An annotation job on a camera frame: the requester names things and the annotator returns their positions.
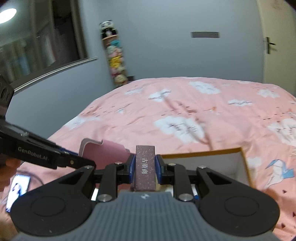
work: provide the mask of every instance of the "white door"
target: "white door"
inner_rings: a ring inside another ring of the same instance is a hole
[[[293,19],[293,9],[285,0],[257,0],[257,2],[265,37],[263,82],[278,85],[294,95],[296,94],[296,23]]]

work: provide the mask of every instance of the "open box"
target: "open box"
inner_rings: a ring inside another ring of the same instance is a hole
[[[216,172],[228,176],[250,187],[255,187],[241,148],[195,152],[184,154],[161,155],[164,163],[176,163],[187,170],[196,170],[198,166],[206,166]]]

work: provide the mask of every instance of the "stuffed animal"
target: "stuffed animal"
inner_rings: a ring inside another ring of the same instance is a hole
[[[111,45],[106,48],[108,55],[113,54],[116,51],[116,47]]]
[[[118,68],[117,68],[117,71],[118,73],[121,73],[122,71],[126,70],[124,66],[120,65]]]
[[[122,56],[122,49],[121,48],[116,48],[115,53],[117,56]]]
[[[117,53],[116,52],[114,52],[112,54],[109,54],[109,58],[115,58],[116,56],[117,56]]]
[[[117,69],[115,69],[115,68],[110,68],[110,69],[111,69],[111,74],[112,74],[112,75],[117,74]]]
[[[121,56],[117,56],[115,58],[110,59],[110,66],[112,68],[118,68],[123,61],[123,58]]]
[[[126,82],[127,80],[128,79],[123,74],[119,74],[114,78],[115,84],[122,84],[122,83]]]
[[[100,23],[99,27],[102,39],[117,34],[116,29],[114,29],[112,20]]]
[[[111,41],[111,45],[113,45],[117,48],[121,48],[120,41],[118,39]]]

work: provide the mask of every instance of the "pink blanket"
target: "pink blanket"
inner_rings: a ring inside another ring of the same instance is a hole
[[[281,208],[274,233],[285,241],[296,235],[296,99],[278,86],[201,77],[134,81],[96,99],[50,137],[75,152],[84,138],[131,152],[154,145],[158,154],[242,147],[256,187]],[[28,163],[22,169],[44,182],[72,171]]]

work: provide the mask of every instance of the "finger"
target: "finger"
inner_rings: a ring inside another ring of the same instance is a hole
[[[16,158],[8,158],[5,164],[11,168],[18,168],[20,166],[20,160]]]
[[[0,168],[0,181],[6,181],[10,179],[13,175],[15,175],[17,170],[11,167],[1,167]]]
[[[10,185],[10,179],[0,182],[0,192],[3,192],[4,188]]]

